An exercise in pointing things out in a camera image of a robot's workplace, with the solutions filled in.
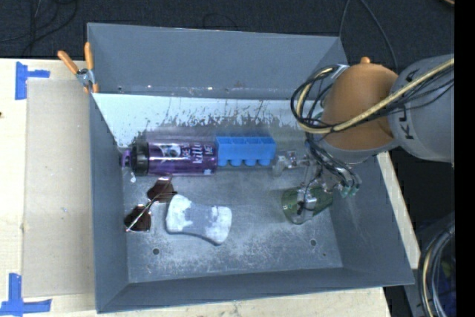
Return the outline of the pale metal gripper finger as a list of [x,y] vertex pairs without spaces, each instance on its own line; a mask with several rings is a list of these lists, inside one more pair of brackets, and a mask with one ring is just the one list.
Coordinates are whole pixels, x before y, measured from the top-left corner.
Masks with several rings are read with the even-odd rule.
[[306,155],[298,156],[296,151],[278,151],[273,163],[273,174],[282,175],[286,170],[306,168],[309,159]]
[[297,215],[313,212],[315,210],[316,202],[317,198],[312,191],[303,189],[298,190],[296,198]]

